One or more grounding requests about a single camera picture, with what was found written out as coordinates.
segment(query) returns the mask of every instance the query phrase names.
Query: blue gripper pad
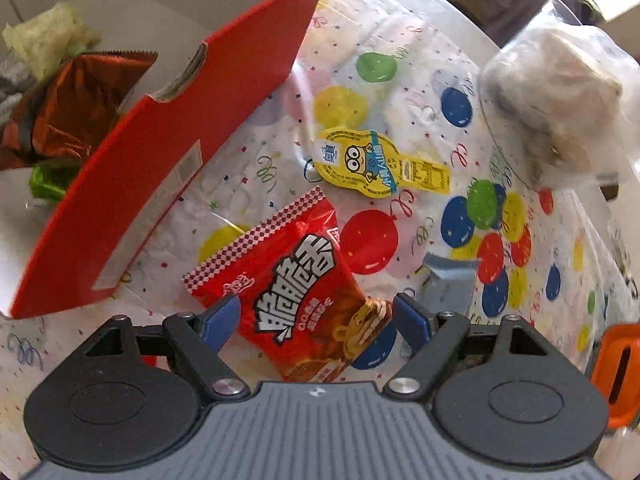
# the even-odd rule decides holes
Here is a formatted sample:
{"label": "blue gripper pad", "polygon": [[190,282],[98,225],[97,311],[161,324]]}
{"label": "blue gripper pad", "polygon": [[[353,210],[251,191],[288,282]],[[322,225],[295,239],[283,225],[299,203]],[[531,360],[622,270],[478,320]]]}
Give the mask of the blue gripper pad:
{"label": "blue gripper pad", "polygon": [[406,294],[397,294],[394,298],[393,316],[398,332],[415,353],[431,339],[429,321],[419,311],[424,308]]}
{"label": "blue gripper pad", "polygon": [[216,354],[222,349],[240,323],[240,299],[227,294],[198,316],[200,338]]}

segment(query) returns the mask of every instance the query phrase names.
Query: red cardboard box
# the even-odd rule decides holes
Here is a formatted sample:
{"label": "red cardboard box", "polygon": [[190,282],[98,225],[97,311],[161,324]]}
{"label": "red cardboard box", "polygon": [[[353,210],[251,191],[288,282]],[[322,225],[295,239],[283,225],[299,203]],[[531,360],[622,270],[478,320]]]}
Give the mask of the red cardboard box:
{"label": "red cardboard box", "polygon": [[[61,0],[0,0],[28,20]],[[153,50],[130,110],[46,224],[0,174],[0,312],[38,316],[109,297],[181,190],[289,74],[318,0],[68,0],[102,32],[96,50]],[[24,263],[28,262],[24,272]]]}

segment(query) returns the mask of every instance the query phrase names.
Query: metal screw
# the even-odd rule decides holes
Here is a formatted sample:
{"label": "metal screw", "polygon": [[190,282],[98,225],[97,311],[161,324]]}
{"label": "metal screw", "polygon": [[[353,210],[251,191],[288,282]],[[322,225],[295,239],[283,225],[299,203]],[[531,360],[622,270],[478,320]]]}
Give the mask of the metal screw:
{"label": "metal screw", "polygon": [[389,389],[396,394],[414,394],[420,389],[420,383],[411,377],[396,377],[388,382]]}
{"label": "metal screw", "polygon": [[239,394],[242,390],[244,383],[238,379],[219,379],[213,383],[213,391],[224,396]]}

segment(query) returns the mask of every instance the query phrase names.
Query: green balloon print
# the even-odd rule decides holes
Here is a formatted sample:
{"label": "green balloon print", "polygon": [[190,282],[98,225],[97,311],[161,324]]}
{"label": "green balloon print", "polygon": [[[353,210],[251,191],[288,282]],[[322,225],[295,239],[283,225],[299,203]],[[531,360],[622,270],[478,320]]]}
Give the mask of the green balloon print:
{"label": "green balloon print", "polygon": [[488,180],[476,180],[466,199],[466,214],[478,229],[488,229],[498,214],[498,199],[494,185]]}
{"label": "green balloon print", "polygon": [[367,83],[383,83],[394,78],[398,71],[398,62],[393,56],[366,52],[356,61],[356,70]]}
{"label": "green balloon print", "polygon": [[587,312],[590,316],[593,315],[593,311],[596,309],[596,293],[591,291],[589,293],[589,299],[587,300]]}

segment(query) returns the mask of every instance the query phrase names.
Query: red foil wrapper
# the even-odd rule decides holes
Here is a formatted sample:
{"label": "red foil wrapper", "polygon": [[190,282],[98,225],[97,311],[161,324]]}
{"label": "red foil wrapper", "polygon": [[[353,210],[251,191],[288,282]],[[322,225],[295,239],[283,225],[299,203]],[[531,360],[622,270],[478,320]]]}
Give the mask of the red foil wrapper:
{"label": "red foil wrapper", "polygon": [[157,54],[82,54],[25,93],[0,142],[0,170],[50,158],[84,161],[118,120],[120,104]]}

